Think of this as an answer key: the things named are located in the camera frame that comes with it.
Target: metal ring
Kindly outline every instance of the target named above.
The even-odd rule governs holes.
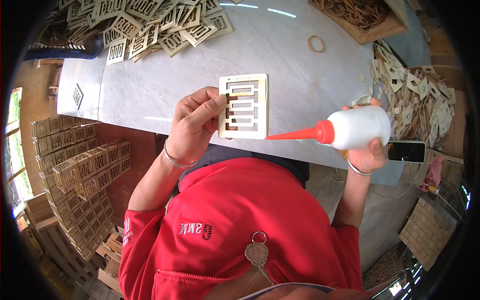
[[[263,231],[257,231],[257,232],[255,232],[254,234],[252,234],[252,243],[256,243],[253,238],[255,237],[255,235],[256,235],[257,233],[261,233],[261,234],[264,235],[265,240],[262,242],[262,244],[265,244],[265,242],[267,241],[267,234],[265,234],[265,232],[263,232]]]

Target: smartphone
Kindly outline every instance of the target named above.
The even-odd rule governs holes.
[[[387,157],[389,160],[411,163],[425,162],[426,145],[422,141],[389,141]]]

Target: pendant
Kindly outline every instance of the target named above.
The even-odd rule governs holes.
[[[253,238],[257,233],[264,235],[263,242],[255,242]],[[249,244],[245,249],[245,256],[254,266],[263,266],[267,262],[268,247],[265,246],[266,241],[267,235],[264,232],[257,231],[252,235],[252,244]]]

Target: red nozzle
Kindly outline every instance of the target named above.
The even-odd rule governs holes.
[[[314,128],[270,135],[267,140],[302,140],[317,139],[322,144],[331,144],[335,138],[333,124],[330,121],[318,121]]]

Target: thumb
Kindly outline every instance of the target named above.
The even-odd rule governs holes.
[[[205,101],[188,118],[193,125],[203,126],[205,122],[218,115],[227,105],[227,96],[218,95],[217,97]]]
[[[370,153],[373,154],[373,156],[382,156],[384,154],[382,143],[380,142],[380,139],[378,137],[374,138],[370,142],[368,150],[370,151]]]

